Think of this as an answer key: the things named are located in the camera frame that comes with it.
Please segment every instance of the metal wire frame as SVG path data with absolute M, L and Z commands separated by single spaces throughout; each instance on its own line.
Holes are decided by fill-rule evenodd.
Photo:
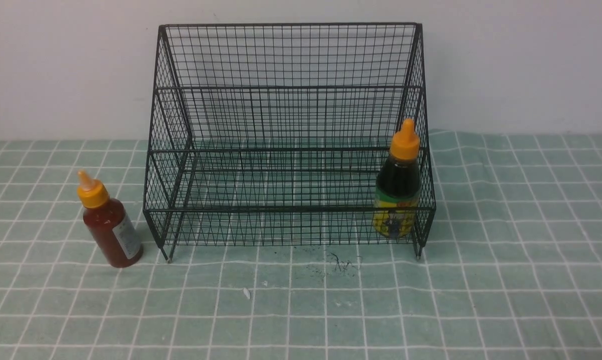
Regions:
M 162 25 L 143 212 L 177 244 L 381 244 L 374 181 L 415 119 L 420 257 L 434 198 L 416 23 Z M 165 244 L 171 244 L 169 255 Z

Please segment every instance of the orange bottle cap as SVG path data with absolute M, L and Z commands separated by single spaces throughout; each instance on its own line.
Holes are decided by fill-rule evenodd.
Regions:
M 79 187 L 76 192 L 84 207 L 98 208 L 109 200 L 107 189 L 100 180 L 92 178 L 85 170 L 79 170 L 78 175 Z
M 399 160 L 412 160 L 419 156 L 419 136 L 414 132 L 414 120 L 403 121 L 401 130 L 392 137 L 390 155 Z

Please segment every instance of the black liquid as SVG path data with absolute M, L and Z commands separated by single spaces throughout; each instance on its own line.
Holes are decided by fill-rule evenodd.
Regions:
M 376 177 L 376 188 L 392 198 L 412 198 L 419 192 L 419 163 L 390 155 Z

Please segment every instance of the yellow green label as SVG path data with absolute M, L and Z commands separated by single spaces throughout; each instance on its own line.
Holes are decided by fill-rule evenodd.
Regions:
M 416 207 L 418 204 L 418 192 L 411 198 L 394 198 L 377 189 L 374 199 L 377 208 Z M 372 216 L 372 225 L 385 237 L 398 239 L 410 232 L 415 215 L 414 210 L 377 210 Z

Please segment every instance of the white bottle label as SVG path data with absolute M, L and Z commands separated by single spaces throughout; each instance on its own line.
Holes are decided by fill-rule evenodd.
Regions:
M 125 215 L 125 219 L 115 226 L 112 231 L 128 260 L 138 254 L 141 250 L 141 240 L 138 235 L 136 235 L 134 224 L 132 224 L 127 215 Z

